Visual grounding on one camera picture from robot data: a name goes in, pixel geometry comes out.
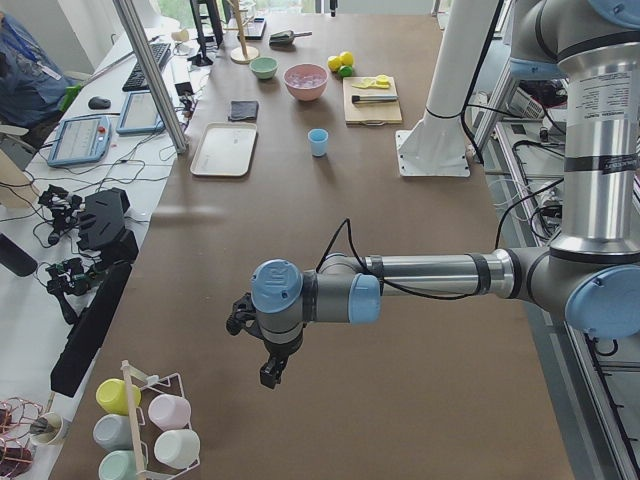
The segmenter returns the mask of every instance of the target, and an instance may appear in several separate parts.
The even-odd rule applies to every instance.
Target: black keyboard
[[[171,44],[170,43],[152,43],[149,45],[151,47],[151,53],[153,54],[153,59],[158,64],[158,68],[160,71],[164,69],[171,57]],[[133,92],[136,90],[148,90],[149,87],[147,85],[147,79],[144,77],[144,73],[140,68],[140,64],[136,63],[135,67],[131,71],[129,78],[124,82],[122,86],[123,92]]]

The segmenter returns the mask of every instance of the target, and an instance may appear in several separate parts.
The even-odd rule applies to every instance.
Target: warning label
[[[638,72],[598,75],[569,84],[568,126],[585,122],[636,122],[640,106]]]

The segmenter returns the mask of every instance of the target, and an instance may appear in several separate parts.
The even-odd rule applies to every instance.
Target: tablet
[[[151,92],[129,92],[124,102],[116,132],[119,135],[148,135],[164,130],[164,122],[158,114]]]
[[[107,152],[110,137],[111,123],[106,115],[62,120],[47,164],[59,167],[97,162]]]

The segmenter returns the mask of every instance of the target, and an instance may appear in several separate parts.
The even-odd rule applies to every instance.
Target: computer mouse
[[[92,97],[89,100],[89,108],[91,110],[106,110],[111,106],[111,100],[102,97]]]

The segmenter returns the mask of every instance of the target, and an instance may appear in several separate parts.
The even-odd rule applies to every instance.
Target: white tray
[[[258,127],[253,123],[210,123],[191,162],[199,176],[241,177],[249,171]]]

